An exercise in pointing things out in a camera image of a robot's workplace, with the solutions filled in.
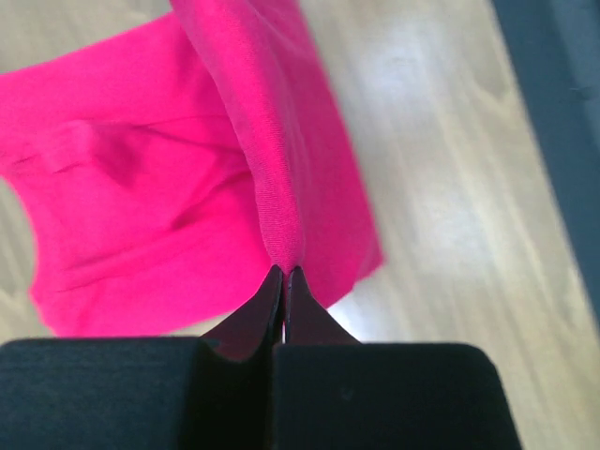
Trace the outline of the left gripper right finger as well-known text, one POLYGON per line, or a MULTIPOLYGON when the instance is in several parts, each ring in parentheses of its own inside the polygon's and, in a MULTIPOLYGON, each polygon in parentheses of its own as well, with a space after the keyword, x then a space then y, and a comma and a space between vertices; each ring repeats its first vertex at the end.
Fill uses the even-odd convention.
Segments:
POLYGON ((276 449, 518 449, 503 385, 479 348, 362 343, 315 300, 304 272, 285 294, 274 349, 276 449))

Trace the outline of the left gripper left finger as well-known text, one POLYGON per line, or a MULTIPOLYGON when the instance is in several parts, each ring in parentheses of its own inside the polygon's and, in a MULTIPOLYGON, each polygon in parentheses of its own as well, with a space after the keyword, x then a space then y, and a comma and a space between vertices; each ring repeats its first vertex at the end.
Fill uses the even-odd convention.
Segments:
POLYGON ((5 449, 258 449, 283 276, 199 337, 30 338, 1 348, 5 449))

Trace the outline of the pink t shirt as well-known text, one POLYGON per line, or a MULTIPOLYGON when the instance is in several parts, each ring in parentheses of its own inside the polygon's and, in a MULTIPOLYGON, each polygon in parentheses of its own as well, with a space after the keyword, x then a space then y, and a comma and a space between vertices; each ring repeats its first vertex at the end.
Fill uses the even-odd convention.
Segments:
POLYGON ((330 307, 382 263, 294 1, 176 1, 1 77, 1 174, 61 337, 153 336, 243 305, 272 266, 330 307))

